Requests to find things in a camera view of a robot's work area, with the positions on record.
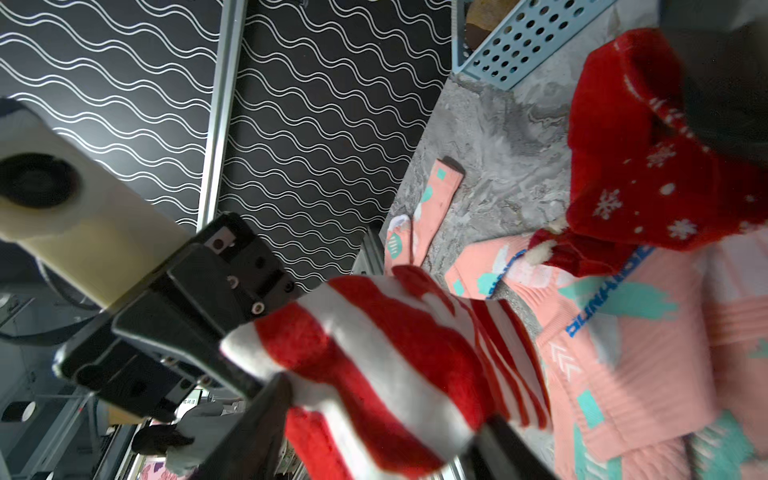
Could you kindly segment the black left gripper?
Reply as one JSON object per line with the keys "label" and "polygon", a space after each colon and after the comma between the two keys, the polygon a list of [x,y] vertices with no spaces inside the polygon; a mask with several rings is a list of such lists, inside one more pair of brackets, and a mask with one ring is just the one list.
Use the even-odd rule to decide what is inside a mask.
{"label": "black left gripper", "polygon": [[225,213],[64,343],[53,372],[164,422],[196,387],[250,400],[261,382],[226,359],[220,343],[296,297],[296,280],[270,247]]}

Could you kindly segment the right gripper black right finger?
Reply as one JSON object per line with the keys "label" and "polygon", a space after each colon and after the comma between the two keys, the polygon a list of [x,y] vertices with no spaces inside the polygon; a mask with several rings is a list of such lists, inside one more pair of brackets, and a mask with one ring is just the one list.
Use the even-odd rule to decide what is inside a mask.
{"label": "right gripper black right finger", "polygon": [[547,479],[556,476],[499,415],[481,427],[464,453],[475,479]]}

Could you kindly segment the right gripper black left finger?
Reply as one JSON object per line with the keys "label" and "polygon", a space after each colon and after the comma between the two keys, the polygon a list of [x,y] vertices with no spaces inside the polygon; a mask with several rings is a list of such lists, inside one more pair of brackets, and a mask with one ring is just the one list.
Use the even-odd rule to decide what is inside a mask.
{"label": "right gripper black left finger", "polygon": [[291,401],[290,381],[285,374],[276,375],[190,479],[272,479],[279,463]]}

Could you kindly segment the red white striped sock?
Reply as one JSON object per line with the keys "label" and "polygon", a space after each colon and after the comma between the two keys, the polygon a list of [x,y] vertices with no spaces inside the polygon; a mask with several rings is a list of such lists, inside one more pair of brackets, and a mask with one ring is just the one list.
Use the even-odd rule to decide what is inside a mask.
{"label": "red white striped sock", "polygon": [[222,354],[285,375],[286,437],[314,479],[417,479],[493,417],[548,431],[535,348],[506,300],[452,295],[422,269],[329,280],[231,331]]}

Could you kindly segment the red snowflake sock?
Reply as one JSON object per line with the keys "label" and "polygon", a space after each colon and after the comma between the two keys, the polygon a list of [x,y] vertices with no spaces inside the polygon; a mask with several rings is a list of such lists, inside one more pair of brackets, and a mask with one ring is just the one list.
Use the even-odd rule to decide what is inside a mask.
{"label": "red snowflake sock", "polygon": [[526,259],[612,275],[641,246],[691,251],[767,225],[767,174],[699,140],[681,66],[656,29],[628,31],[586,59],[572,100],[570,204]]}

